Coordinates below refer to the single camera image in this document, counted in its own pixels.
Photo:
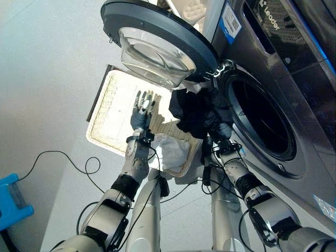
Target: black joint band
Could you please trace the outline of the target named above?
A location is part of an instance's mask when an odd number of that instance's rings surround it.
[[[118,176],[117,180],[111,186],[111,189],[118,190],[133,201],[139,186],[134,178],[122,174]]]
[[[248,173],[237,180],[235,187],[239,191],[242,198],[245,198],[246,194],[251,189],[261,185],[263,184],[259,179],[257,179],[252,173]]]

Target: washing machine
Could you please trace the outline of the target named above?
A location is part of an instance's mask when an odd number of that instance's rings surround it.
[[[310,12],[300,6],[225,1],[211,43],[144,1],[106,1],[101,17],[110,42],[122,49],[121,61],[141,78],[169,89],[184,79],[217,86],[232,105],[246,162],[333,230],[334,52],[323,47],[326,34],[313,33]]]

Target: robotic hand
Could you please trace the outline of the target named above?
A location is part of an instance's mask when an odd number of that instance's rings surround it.
[[[127,138],[125,164],[116,181],[85,219],[80,234],[56,245],[52,252],[116,251],[125,235],[126,219],[135,194],[149,173],[148,153],[154,134],[149,124],[154,106],[152,93],[138,92],[131,125],[133,135]]]
[[[224,170],[249,209],[249,217],[262,242],[283,252],[331,252],[335,240],[310,227],[301,227],[293,209],[263,185],[241,158],[241,145],[223,140],[218,151]]]

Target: white cloth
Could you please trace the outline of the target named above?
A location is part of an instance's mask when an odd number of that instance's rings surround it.
[[[189,153],[189,142],[178,140],[166,134],[155,134],[151,147],[156,150],[159,156],[160,169],[166,169],[180,172],[182,165],[187,160]],[[150,158],[154,151],[150,149],[148,157]],[[148,163],[150,168],[159,169],[158,157],[155,155]]]

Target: dark garment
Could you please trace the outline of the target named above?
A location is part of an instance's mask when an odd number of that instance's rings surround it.
[[[174,90],[170,100],[170,112],[180,119],[178,128],[199,139],[204,139],[208,132],[217,140],[223,138],[219,125],[233,124],[226,98],[215,88],[203,88],[198,93],[186,91]]]

